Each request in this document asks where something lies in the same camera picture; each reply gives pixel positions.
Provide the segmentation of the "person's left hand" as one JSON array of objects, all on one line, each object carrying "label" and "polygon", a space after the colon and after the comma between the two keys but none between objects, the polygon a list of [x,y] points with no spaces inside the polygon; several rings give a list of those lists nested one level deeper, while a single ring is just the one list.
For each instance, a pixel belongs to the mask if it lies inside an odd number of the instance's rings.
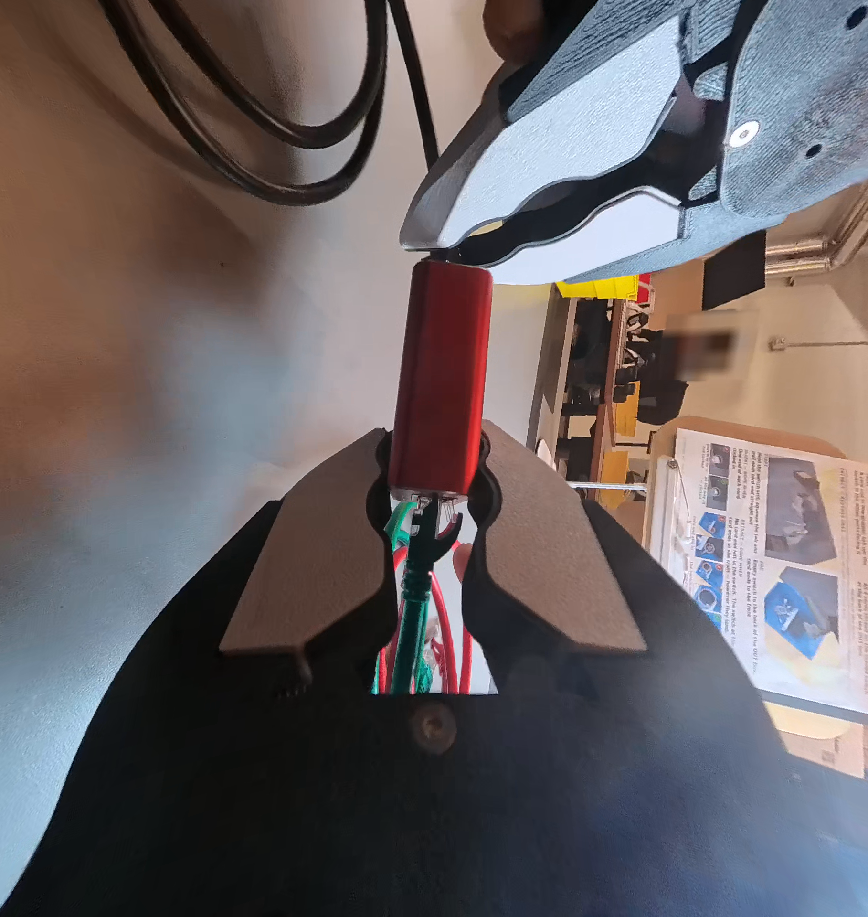
[{"label": "person's left hand", "polygon": [[535,58],[546,35],[541,1],[486,1],[486,38],[505,63],[522,66]]}]

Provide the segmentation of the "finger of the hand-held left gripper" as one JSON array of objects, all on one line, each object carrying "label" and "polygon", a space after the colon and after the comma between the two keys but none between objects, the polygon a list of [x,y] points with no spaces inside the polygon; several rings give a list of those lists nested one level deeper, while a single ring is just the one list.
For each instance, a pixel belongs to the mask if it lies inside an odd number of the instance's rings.
[{"label": "finger of the hand-held left gripper", "polygon": [[546,242],[520,242],[508,254],[467,248],[459,259],[488,270],[498,285],[581,284],[640,272],[641,256],[677,240],[681,203],[640,187],[601,206],[576,228]]},{"label": "finger of the hand-held left gripper", "polygon": [[680,80],[681,15],[655,15],[566,72],[552,56],[513,102],[493,85],[418,187],[399,242],[458,245],[546,189],[597,178],[643,152]]}]

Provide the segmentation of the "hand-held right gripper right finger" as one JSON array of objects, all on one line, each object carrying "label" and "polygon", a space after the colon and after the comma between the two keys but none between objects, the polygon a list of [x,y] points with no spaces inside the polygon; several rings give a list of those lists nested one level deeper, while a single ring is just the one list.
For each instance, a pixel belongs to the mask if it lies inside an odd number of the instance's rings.
[{"label": "hand-held right gripper right finger", "polygon": [[485,655],[644,653],[580,498],[494,422],[483,422],[481,446],[463,622]]}]

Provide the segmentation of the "document stand with white base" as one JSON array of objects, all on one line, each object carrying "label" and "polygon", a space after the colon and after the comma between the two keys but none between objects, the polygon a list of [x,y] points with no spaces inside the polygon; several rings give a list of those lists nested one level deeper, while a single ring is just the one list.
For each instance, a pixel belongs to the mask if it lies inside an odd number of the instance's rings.
[{"label": "document stand with white base", "polygon": [[[846,459],[837,450],[821,441],[780,431],[698,417],[679,418],[664,425],[650,438],[648,472],[645,480],[638,484],[626,485],[619,483],[617,476],[609,477],[604,474],[602,476],[603,493],[600,495],[600,500],[608,502],[611,497],[623,496],[626,490],[635,490],[639,496],[645,498],[645,502],[641,504],[640,521],[642,521],[643,529],[640,539],[650,555],[668,573],[669,568],[660,562],[660,557],[661,549],[669,544],[669,537],[672,535],[674,443],[676,434],[681,429],[724,434],[745,441]],[[760,694],[765,701],[772,723],[778,729],[785,748],[789,752],[804,760],[855,778],[863,778],[866,775],[868,772],[868,724],[855,722],[834,711],[800,709],[781,698],[774,699],[761,692]]]}]

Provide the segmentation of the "yellow plastic bin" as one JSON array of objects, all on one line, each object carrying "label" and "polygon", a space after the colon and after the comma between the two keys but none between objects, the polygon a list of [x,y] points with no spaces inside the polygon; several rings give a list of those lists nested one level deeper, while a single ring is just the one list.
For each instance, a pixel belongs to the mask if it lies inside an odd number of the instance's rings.
[{"label": "yellow plastic bin", "polygon": [[633,274],[598,281],[555,283],[561,295],[568,299],[627,300],[636,302],[639,290],[639,275]]}]

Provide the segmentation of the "brown wooden desk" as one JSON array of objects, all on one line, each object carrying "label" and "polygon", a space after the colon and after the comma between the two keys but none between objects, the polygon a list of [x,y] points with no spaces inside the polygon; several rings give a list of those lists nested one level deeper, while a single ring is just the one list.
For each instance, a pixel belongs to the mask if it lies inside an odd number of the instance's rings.
[{"label": "brown wooden desk", "polygon": [[604,482],[603,462],[606,453],[615,446],[614,386],[615,376],[622,365],[625,349],[625,325],[629,314],[630,302],[613,300],[611,314],[611,338],[608,359],[605,368],[603,396],[597,408],[596,424],[593,431],[593,456],[586,498],[600,501]]}]

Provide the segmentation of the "printed instruction sheet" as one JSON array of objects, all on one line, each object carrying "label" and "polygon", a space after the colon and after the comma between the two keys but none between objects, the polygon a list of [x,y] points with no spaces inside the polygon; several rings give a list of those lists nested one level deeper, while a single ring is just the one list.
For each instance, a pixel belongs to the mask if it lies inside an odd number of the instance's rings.
[{"label": "printed instruction sheet", "polygon": [[868,724],[868,465],[681,429],[660,562],[765,696]]}]

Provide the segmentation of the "silver pipes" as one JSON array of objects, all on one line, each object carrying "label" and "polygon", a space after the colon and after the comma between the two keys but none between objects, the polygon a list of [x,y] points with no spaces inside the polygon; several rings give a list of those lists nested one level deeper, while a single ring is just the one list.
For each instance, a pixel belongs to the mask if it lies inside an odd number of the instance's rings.
[{"label": "silver pipes", "polygon": [[828,273],[845,267],[868,241],[868,180],[788,217],[768,232],[769,279]]}]

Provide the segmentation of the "red ethernet splitter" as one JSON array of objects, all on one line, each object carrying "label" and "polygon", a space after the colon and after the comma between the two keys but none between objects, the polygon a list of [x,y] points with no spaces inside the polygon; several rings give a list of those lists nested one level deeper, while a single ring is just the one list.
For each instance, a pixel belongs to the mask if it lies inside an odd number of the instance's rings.
[{"label": "red ethernet splitter", "polygon": [[397,499],[463,498],[479,465],[493,279],[425,258],[413,271],[387,482]]}]

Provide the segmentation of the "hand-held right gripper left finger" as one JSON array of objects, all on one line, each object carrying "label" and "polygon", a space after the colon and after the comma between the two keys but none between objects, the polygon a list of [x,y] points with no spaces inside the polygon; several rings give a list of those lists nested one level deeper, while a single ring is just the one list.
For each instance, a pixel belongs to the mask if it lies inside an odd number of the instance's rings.
[{"label": "hand-held right gripper left finger", "polygon": [[367,499],[384,436],[382,428],[366,433],[283,498],[222,636],[222,654],[302,653],[382,588],[387,549]]}]

